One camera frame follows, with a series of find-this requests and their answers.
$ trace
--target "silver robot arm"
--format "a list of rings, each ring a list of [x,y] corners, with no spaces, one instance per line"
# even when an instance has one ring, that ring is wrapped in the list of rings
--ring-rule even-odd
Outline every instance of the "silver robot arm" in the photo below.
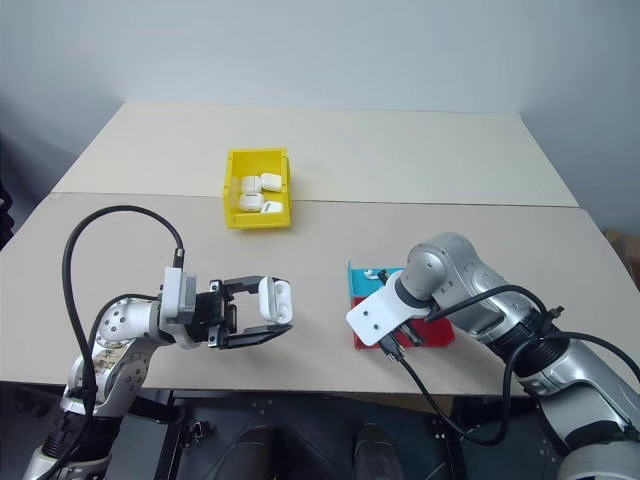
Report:
[[[196,294],[195,275],[185,274],[181,268],[167,268],[158,299],[124,298],[111,305],[99,320],[92,351],[97,394],[91,427],[70,462],[54,478],[104,478],[122,418],[139,393],[158,347],[177,343],[194,348],[207,342],[209,347],[239,348],[264,343],[288,331],[292,325],[280,323],[236,333],[234,294],[258,293],[261,303],[273,303],[273,289],[261,288],[261,282],[267,285],[270,281],[270,277],[216,280],[210,283],[209,292]],[[278,282],[281,290],[288,289],[286,282]],[[281,305],[287,303],[285,308],[292,311],[290,291],[277,300]],[[80,356],[69,373],[54,429],[45,444],[34,451],[24,480],[42,478],[82,428],[85,408],[77,395],[82,373]]]
[[[347,321],[372,345],[406,328],[410,318],[446,310],[502,285],[506,280],[480,260],[466,238],[445,233],[414,247],[406,268],[349,312]],[[520,344],[548,328],[532,301],[516,292],[500,293],[448,318],[505,362]],[[640,478],[640,443],[629,439],[630,432],[637,434],[634,426],[640,426],[640,396],[593,351],[579,340],[547,340],[523,351],[515,373],[525,391],[539,399],[543,425],[556,449],[569,455],[560,478],[596,471],[607,478]]]

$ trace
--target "cable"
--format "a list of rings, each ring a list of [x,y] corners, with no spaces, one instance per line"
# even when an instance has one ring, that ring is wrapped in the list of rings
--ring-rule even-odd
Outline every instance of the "cable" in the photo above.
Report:
[[[73,231],[69,235],[69,238],[67,239],[67,244],[64,248],[64,255],[62,257],[62,291],[64,295],[65,305],[67,307],[67,314],[69,315],[69,322],[71,323],[71,327],[73,328],[73,333],[76,337],[78,347],[80,348],[80,354],[82,355],[83,373],[81,395],[85,411],[85,420],[82,424],[81,429],[73,438],[73,441],[69,444],[65,452],[60,456],[60,458],[56,460],[56,462],[51,466],[51,468],[49,468],[49,470],[47,470],[43,475],[40,476],[39,480],[48,480],[52,478],[53,475],[58,472],[58,470],[64,467],[71,455],[76,450],[82,436],[89,430],[91,421],[93,419],[93,408],[95,406],[97,393],[96,375],[93,365],[93,359],[91,357],[91,348],[93,348],[93,343],[89,344],[87,342],[87,339],[84,335],[84,330],[82,329],[82,323],[80,322],[80,316],[78,315],[78,310],[76,308],[75,299],[73,297],[73,286],[71,283],[71,259],[73,257],[73,250],[75,248],[76,242],[78,241],[78,238],[80,237],[80,234],[83,232],[83,230],[98,218],[114,212],[141,213],[160,222],[167,230],[169,230],[176,242],[176,249],[173,255],[173,266],[176,268],[182,268],[184,264],[184,245],[178,231],[164,217],[143,207],[138,207],[135,205],[114,205],[111,207],[102,208],[84,218],[73,229]],[[95,333],[93,331],[94,328],[91,329],[91,332],[93,333],[93,339],[95,340]]]
[[[516,362],[520,354],[531,344],[534,342],[542,342],[545,340],[555,340],[555,339],[566,339],[566,340],[582,340],[585,342],[594,343],[599,345],[610,352],[614,353],[618,356],[634,373],[638,383],[640,383],[640,368],[633,361],[633,359],[624,353],[621,349],[616,347],[615,345],[603,340],[599,337],[595,337],[593,335],[588,335],[586,333],[579,332],[552,332],[544,337],[532,337],[524,342],[522,342],[510,355],[507,363],[505,364],[504,374],[502,377],[502,419],[500,422],[500,428],[498,432],[493,438],[484,439],[478,438],[473,435],[470,435],[466,432],[462,427],[456,424],[451,418],[440,408],[440,406],[436,403],[436,401],[431,396],[431,393],[427,390],[427,388],[420,380],[420,377],[415,372],[415,370],[409,365],[409,363],[404,359],[403,356],[397,358],[398,362],[407,370],[413,381],[416,383],[422,395],[429,402],[431,407],[436,411],[436,413],[442,418],[442,420],[449,425],[453,430],[455,430],[458,434],[460,434],[463,438],[473,442],[477,445],[482,446],[493,446],[500,443],[507,436],[509,431],[509,425],[511,422],[510,412],[511,412],[511,376],[513,374],[513,370],[515,368]]]
[[[534,295],[533,292],[519,285],[501,285],[500,287],[492,288],[490,290],[487,290],[486,292],[482,292],[482,293],[479,293],[478,295],[474,295],[473,297],[463,300],[460,303],[456,303],[455,305],[452,305],[449,308],[440,310],[439,312],[436,312],[434,315],[427,317],[427,322],[433,322],[440,318],[447,317],[452,313],[456,313],[457,311],[462,310],[463,308],[470,307],[475,303],[481,302],[490,297],[498,295],[499,293],[504,293],[504,292],[517,292],[521,295],[524,295],[529,300],[531,300],[536,307],[538,307],[538,310],[540,311],[541,314],[543,315],[547,314],[547,307],[544,306],[544,303],[542,303],[542,300],[540,300],[536,295]]]

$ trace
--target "table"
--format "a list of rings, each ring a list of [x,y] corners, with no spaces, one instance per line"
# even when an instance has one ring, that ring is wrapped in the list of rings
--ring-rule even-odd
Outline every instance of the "table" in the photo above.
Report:
[[[578,206],[508,113],[127,103],[53,190],[217,197],[251,147],[288,149],[297,200]]]
[[[353,350],[344,321],[346,268],[349,260],[355,266],[402,265],[413,245],[442,231],[466,235],[507,279],[550,306],[565,306],[561,328],[602,336],[640,357],[640,323],[633,321],[640,295],[578,208],[295,201],[290,230],[255,232],[226,229],[219,198],[52,193],[0,254],[2,380],[66,378],[78,352],[61,295],[62,250],[82,217],[116,203],[151,208],[174,223],[187,249],[185,268],[198,275],[201,290],[214,278],[256,273],[281,276],[293,286],[293,330],[234,351],[161,348],[148,387],[416,392],[383,354]],[[126,291],[155,294],[172,251],[162,227],[135,214],[111,215],[89,228],[73,264],[85,329],[108,298]],[[240,325],[255,322],[255,299],[238,299]],[[447,348],[412,350],[408,359],[434,393],[500,390],[500,360],[465,335]],[[631,380],[619,363],[612,365]]]

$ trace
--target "yellow plastic bin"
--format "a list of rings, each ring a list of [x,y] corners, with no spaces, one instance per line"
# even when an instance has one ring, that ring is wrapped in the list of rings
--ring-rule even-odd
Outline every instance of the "yellow plastic bin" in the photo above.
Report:
[[[282,177],[282,191],[263,190],[265,201],[282,203],[282,212],[260,213],[244,212],[238,207],[240,199],[240,180],[242,177],[263,173],[275,173]],[[229,228],[273,228],[291,225],[291,194],[289,182],[289,159],[286,148],[257,148],[247,150],[229,150],[227,156],[227,174],[224,180],[224,214]]]

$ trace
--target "black floor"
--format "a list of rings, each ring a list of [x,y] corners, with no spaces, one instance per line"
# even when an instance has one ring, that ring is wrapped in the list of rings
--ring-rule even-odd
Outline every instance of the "black floor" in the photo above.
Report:
[[[2,384],[0,478],[21,478],[34,448],[44,440],[55,408],[42,418],[20,413],[16,385]],[[146,396],[161,396],[147,391]],[[46,399],[55,406],[55,396]],[[295,478],[347,480],[351,477],[352,439],[363,423],[382,427],[394,442],[407,480],[451,478],[443,441],[435,438],[430,415],[351,399],[319,395],[211,396],[179,400],[195,420],[208,421],[216,433],[186,449],[178,479],[211,480],[229,446],[244,431],[260,425],[279,426],[288,436]],[[476,432],[489,436],[494,425]],[[108,478],[153,478],[167,427],[127,417],[113,449]],[[558,461],[531,415],[514,419],[505,442],[478,447],[462,442],[468,478],[555,478]]]

